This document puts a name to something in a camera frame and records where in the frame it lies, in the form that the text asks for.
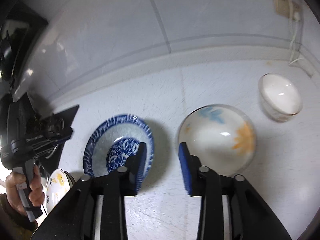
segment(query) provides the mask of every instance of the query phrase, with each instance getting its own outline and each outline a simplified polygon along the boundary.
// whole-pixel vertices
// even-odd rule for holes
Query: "blue and white plate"
[[[101,124],[91,135],[84,150],[84,173],[99,177],[124,166],[129,156],[135,155],[139,143],[147,146],[143,177],[148,174],[153,160],[153,136],[139,117],[131,114],[114,116]]]

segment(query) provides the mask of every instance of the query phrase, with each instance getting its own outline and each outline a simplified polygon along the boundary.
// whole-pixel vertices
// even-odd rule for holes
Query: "metal screw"
[[[208,172],[208,171],[209,171],[209,168],[208,168],[207,166],[201,166],[201,167],[199,168],[199,171],[201,171],[201,172]]]
[[[240,182],[245,180],[244,176],[242,176],[242,175],[236,175],[235,179],[236,179],[236,181],[240,181]]]
[[[126,166],[120,166],[117,171],[118,172],[126,172],[128,170],[128,168]]]
[[[81,179],[82,181],[87,181],[87,180],[91,179],[91,176],[88,175],[88,174],[84,174],[84,175],[81,176],[80,179]]]

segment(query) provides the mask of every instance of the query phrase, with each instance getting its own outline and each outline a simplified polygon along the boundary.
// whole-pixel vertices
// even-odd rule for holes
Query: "black handle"
[[[21,167],[15,167],[12,170],[23,174],[26,176],[26,182],[17,185],[17,189],[19,192],[20,199],[22,201],[24,210],[26,211],[30,222],[35,221],[38,217],[42,215],[42,211],[40,207],[34,207],[32,202],[29,200],[29,194],[31,192],[30,189],[30,181],[33,179],[33,167],[35,162],[33,159],[28,160]]]

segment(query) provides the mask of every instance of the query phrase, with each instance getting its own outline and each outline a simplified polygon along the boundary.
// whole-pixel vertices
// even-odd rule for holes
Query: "blue gripper pad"
[[[146,164],[146,158],[147,158],[147,146],[145,143],[139,144],[138,152],[141,151],[141,158],[139,163],[139,168],[136,176],[136,192],[138,192],[141,189],[142,181],[144,179],[143,173],[144,173],[144,166]]]
[[[190,157],[190,154],[187,152],[188,150],[186,147],[183,146],[182,143],[179,144],[179,160],[180,160],[180,165],[181,165],[181,170],[182,170],[182,176],[183,176],[183,181],[184,181],[184,187],[186,191],[188,191],[188,194],[191,195],[192,193],[192,176],[191,172],[188,166],[188,161],[187,158]]]

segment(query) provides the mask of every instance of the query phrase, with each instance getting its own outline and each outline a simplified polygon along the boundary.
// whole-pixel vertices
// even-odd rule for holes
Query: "human hand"
[[[31,193],[29,199],[35,207],[41,206],[44,201],[44,193],[42,192],[42,184],[40,181],[40,171],[38,166],[33,168],[34,177],[30,182]],[[10,175],[5,179],[5,189],[7,190],[7,199],[10,206],[23,216],[27,216],[24,210],[23,204],[19,197],[17,184],[21,184],[26,181],[26,176],[16,172],[11,172]]]

